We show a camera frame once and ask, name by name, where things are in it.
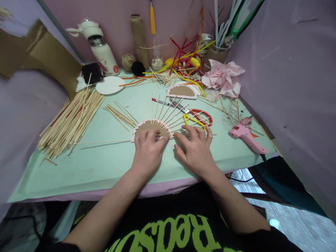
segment white paper circle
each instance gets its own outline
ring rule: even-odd
[[[102,95],[107,94],[110,95],[123,89],[124,86],[122,87],[119,86],[124,84],[125,81],[119,77],[107,76],[104,78],[103,81],[97,83],[96,90],[98,93],[101,93]]]

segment black yarn ball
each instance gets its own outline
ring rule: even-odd
[[[145,67],[140,61],[134,61],[131,70],[135,76],[144,76],[145,74],[143,72],[146,71]]]

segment light green table cover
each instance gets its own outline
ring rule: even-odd
[[[120,73],[120,76],[126,75],[124,71]],[[116,94],[108,95],[80,142],[131,139],[133,130],[126,131],[103,107],[111,104],[117,108],[113,102],[117,100],[139,121],[147,120],[151,118],[151,94],[153,93],[153,98],[160,95],[160,99],[163,100],[166,96],[166,90],[167,88],[163,89],[162,87],[159,89],[154,83],[147,83],[137,87],[125,87]],[[230,100],[224,98],[223,102],[224,106],[230,109]],[[252,152],[245,142],[229,136],[228,132],[233,126],[226,114],[200,100],[185,99],[181,104],[190,104],[188,108],[202,109],[212,116],[214,122],[211,130],[217,135],[213,137],[210,149],[221,170],[241,169],[262,162],[260,155]],[[152,106],[154,116],[156,103],[153,102]],[[242,118],[251,115],[242,103],[239,108],[243,110]],[[263,132],[255,121],[252,127]],[[276,152],[267,136],[260,135],[257,140],[270,150],[266,157],[270,157]],[[148,183],[180,180],[195,176],[174,157],[174,144],[176,144],[175,139],[168,142],[163,153],[162,164]],[[40,166],[44,154],[35,151],[29,159],[25,174],[8,202],[111,188],[131,167],[134,152],[135,146],[130,142],[77,145],[70,155],[66,152],[53,159],[58,164],[57,166],[46,161]]]

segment red scissors handle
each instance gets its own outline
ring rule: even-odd
[[[192,113],[198,119],[198,121],[200,121],[204,125],[208,125],[208,124],[212,125],[212,117],[208,112],[205,112],[204,110],[198,110],[198,109],[195,109],[195,108],[190,110],[189,112]],[[202,121],[202,119],[197,115],[199,112],[202,112],[202,114],[205,114],[207,117],[209,117],[210,122],[206,123],[206,122]]]

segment cardboard box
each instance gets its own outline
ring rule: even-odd
[[[0,76],[9,79],[20,69],[39,69],[55,78],[68,91],[70,100],[82,66],[38,19],[25,37],[0,29]]]

